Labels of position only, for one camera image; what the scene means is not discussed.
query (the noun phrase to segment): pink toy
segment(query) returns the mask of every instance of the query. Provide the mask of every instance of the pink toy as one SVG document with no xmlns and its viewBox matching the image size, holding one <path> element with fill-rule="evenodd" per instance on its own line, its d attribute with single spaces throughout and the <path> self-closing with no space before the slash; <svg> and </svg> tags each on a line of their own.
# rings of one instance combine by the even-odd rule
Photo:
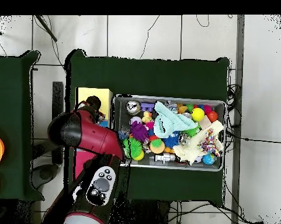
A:
<svg viewBox="0 0 281 224">
<path fill-rule="evenodd" d="M 144 142 L 148 138 L 147 129 L 144 125 L 138 124 L 136 121 L 131 125 L 131 134 L 133 138 Z"/>
<path fill-rule="evenodd" d="M 207 115 L 211 111 L 212 111 L 212 108 L 209 105 L 204 105 L 204 113 L 205 113 L 205 115 Z"/>
<path fill-rule="evenodd" d="M 150 121 L 150 122 L 146 123 L 145 125 L 148 127 L 149 130 L 151 130 L 154 127 L 154 122 Z"/>
</svg>

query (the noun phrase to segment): toy bin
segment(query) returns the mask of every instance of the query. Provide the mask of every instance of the toy bin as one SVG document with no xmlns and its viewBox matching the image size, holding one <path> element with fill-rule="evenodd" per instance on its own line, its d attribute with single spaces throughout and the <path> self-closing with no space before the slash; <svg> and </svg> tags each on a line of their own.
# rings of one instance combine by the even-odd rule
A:
<svg viewBox="0 0 281 224">
<path fill-rule="evenodd" d="M 214 107 L 215 112 L 218 114 L 218 120 L 224 125 L 224 129 L 219 134 L 219 140 L 224 144 L 225 136 L 226 136 L 226 118 L 227 118 L 227 105 L 223 101 L 218 100 L 195 100 L 195 99 L 182 99 L 182 98 L 170 98 L 170 97 L 154 97 L 154 96 L 123 96 L 121 94 L 117 94 L 113 96 L 112 99 L 112 107 L 111 107 L 111 128 L 114 128 L 116 131 L 121 130 L 122 128 L 130 129 L 130 119 L 132 115 L 130 115 L 126 110 L 126 104 L 128 101 L 134 100 L 139 103 L 155 103 L 159 101 L 163 104 L 166 103 L 167 100 L 171 100 L 175 103 L 182 104 L 208 104 L 211 107 Z M 153 111 L 152 117 L 153 119 L 158 114 Z M 143 111 L 140 111 L 136 116 L 140 118 L 143 117 Z M 179 169 L 179 170 L 201 170 L 201 171 L 211 171 L 216 172 L 223 168 L 224 164 L 224 152 L 221 152 L 220 158 L 218 158 L 212 165 L 206 165 L 203 162 L 194 163 L 191 166 L 188 164 L 179 164 L 174 161 L 165 162 L 163 164 L 162 161 L 155 161 L 154 153 L 145 153 L 144 158 L 140 161 L 126 159 L 125 163 L 122 163 L 121 166 L 127 166 L 129 163 L 131 167 L 146 167 L 146 168 L 159 168 L 159 169 Z"/>
</svg>

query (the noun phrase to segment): green table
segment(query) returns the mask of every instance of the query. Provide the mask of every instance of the green table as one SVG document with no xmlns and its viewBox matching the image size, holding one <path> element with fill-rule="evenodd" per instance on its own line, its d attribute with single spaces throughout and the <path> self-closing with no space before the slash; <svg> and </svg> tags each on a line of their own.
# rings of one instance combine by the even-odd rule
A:
<svg viewBox="0 0 281 224">
<path fill-rule="evenodd" d="M 185 59 L 181 61 L 91 58 L 82 50 L 67 57 L 70 74 L 70 108 L 75 106 L 75 89 L 108 88 L 113 94 L 180 97 L 190 99 L 227 99 L 229 61 Z M 120 168 L 119 178 L 123 178 Z M 223 170 L 184 171 L 132 167 L 128 197 L 147 200 L 211 200 L 222 205 Z"/>
<path fill-rule="evenodd" d="M 32 161 L 30 72 L 40 56 L 0 57 L 0 199 L 42 200 L 30 183 Z"/>
</svg>

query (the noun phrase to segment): small figurine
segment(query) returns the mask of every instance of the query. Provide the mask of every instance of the small figurine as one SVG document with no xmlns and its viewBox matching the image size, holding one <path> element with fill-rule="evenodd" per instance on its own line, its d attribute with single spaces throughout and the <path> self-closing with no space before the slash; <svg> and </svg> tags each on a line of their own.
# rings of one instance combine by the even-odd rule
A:
<svg viewBox="0 0 281 224">
<path fill-rule="evenodd" d="M 148 111 L 145 111 L 145 112 L 143 113 L 142 121 L 143 121 L 144 123 L 148 123 L 148 122 L 150 122 L 151 120 L 152 120 L 152 113 L 150 113 L 150 112 L 148 112 Z"/>
</svg>

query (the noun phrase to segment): white floor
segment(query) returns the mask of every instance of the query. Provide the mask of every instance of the white floor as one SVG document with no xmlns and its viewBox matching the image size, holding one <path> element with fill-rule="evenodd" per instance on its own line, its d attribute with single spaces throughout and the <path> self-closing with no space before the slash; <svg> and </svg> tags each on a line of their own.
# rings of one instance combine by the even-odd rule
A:
<svg viewBox="0 0 281 224">
<path fill-rule="evenodd" d="M 60 61 L 75 48 L 86 51 L 87 56 L 116 56 L 139 59 L 147 39 L 147 30 L 158 16 L 109 16 L 107 39 L 107 16 L 50 16 L 52 31 L 58 39 Z M 198 15 L 203 26 L 208 25 L 207 15 Z M 45 20 L 50 26 L 48 17 Z M 0 20 L 0 43 L 7 55 L 19 56 L 27 50 L 38 50 L 41 58 L 33 71 L 34 90 L 34 136 L 46 138 L 47 126 L 51 120 L 52 82 L 65 84 L 65 72 L 59 64 L 52 48 L 50 36 L 41 28 L 32 27 L 31 16 L 12 16 Z M 142 58 L 180 59 L 181 16 L 160 16 L 149 32 L 149 38 Z M 210 15 L 209 26 L 201 27 L 196 15 L 183 15 L 182 59 L 216 60 L 219 57 L 230 59 L 230 66 L 235 68 L 237 38 L 237 16 Z M 5 55 L 0 46 L 0 55 Z M 235 71 L 231 72 L 235 80 Z M 231 189 L 232 153 L 226 157 L 226 180 Z M 49 163 L 49 157 L 34 161 L 35 166 Z M 63 187 L 63 168 L 57 177 L 40 188 L 45 201 L 34 206 L 34 223 L 39 224 L 41 217 L 51 205 Z M 184 202 L 183 212 L 190 211 L 205 202 Z M 226 195 L 226 207 L 231 208 L 231 196 Z M 182 224 L 231 224 L 231 221 L 218 209 L 204 206 L 184 215 Z"/>
</svg>

